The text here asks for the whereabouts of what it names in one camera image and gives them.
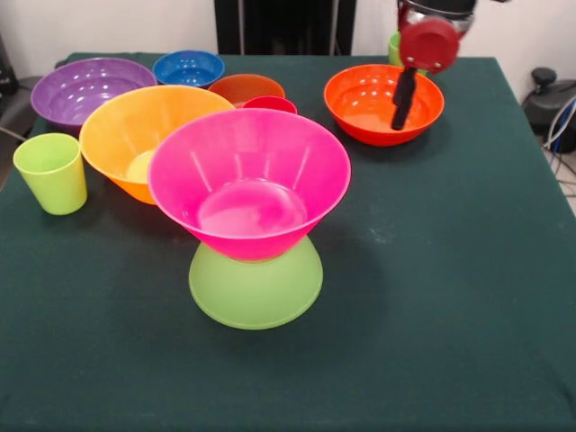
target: dark orange bowl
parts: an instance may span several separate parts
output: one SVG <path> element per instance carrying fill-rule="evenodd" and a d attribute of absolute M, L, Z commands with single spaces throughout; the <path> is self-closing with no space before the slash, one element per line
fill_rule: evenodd
<path fill-rule="evenodd" d="M 413 140 L 440 117 L 444 97 L 430 79 L 416 74 L 416 92 L 404 129 L 393 130 L 392 96 L 401 71 L 392 65 L 345 69 L 326 84 L 324 102 L 338 125 L 364 144 L 388 147 Z"/>

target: dark green tablecloth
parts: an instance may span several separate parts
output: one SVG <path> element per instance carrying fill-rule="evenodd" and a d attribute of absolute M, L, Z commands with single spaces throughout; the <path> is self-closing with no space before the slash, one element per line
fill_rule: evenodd
<path fill-rule="evenodd" d="M 188 291 L 196 240 L 157 208 L 88 169 L 85 208 L 52 217 L 13 173 L 0 429 L 576 428 L 576 223 L 497 63 L 458 60 L 434 78 L 437 124 L 378 149 L 336 127 L 322 89 L 382 58 L 224 59 L 279 80 L 352 159 L 311 233 L 317 302 L 278 329 L 223 327 Z"/>

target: orange bowl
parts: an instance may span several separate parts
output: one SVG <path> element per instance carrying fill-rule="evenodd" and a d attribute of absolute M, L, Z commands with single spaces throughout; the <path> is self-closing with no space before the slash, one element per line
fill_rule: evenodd
<path fill-rule="evenodd" d="M 335 74 L 324 88 L 324 102 L 349 135 L 377 147 L 415 139 L 444 109 L 444 97 L 430 79 L 416 74 L 416 92 L 404 129 L 393 130 L 392 96 L 402 71 L 391 65 L 362 65 Z"/>
<path fill-rule="evenodd" d="M 80 131 L 84 159 L 128 194 L 154 204 L 148 165 L 170 133 L 207 114 L 233 110 L 217 94 L 188 85 L 157 85 L 102 104 Z"/>
<path fill-rule="evenodd" d="M 272 78 L 256 74 L 225 76 L 208 90 L 229 100 L 237 108 L 242 108 L 246 102 L 258 96 L 286 97 L 282 86 Z"/>

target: robotic arm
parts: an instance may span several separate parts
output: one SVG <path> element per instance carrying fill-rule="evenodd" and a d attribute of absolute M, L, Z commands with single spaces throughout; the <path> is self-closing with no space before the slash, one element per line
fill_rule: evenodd
<path fill-rule="evenodd" d="M 400 59 L 405 69 L 393 97 L 396 113 L 391 126 L 399 131 L 412 105 L 416 70 L 425 69 L 435 74 L 452 66 L 460 49 L 460 39 L 472 27 L 477 0 L 397 1 Z"/>

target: lime green cup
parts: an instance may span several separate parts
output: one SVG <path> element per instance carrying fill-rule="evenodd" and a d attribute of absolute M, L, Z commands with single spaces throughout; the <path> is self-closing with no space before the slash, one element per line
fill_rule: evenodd
<path fill-rule="evenodd" d="M 400 32 L 396 31 L 388 40 L 388 61 L 391 65 L 400 66 L 404 68 L 402 60 L 400 60 Z M 418 72 L 422 75 L 428 73 L 427 70 L 418 69 Z"/>
<path fill-rule="evenodd" d="M 70 214 L 86 202 L 77 139 L 64 133 L 38 135 L 14 152 L 13 163 L 45 212 Z"/>

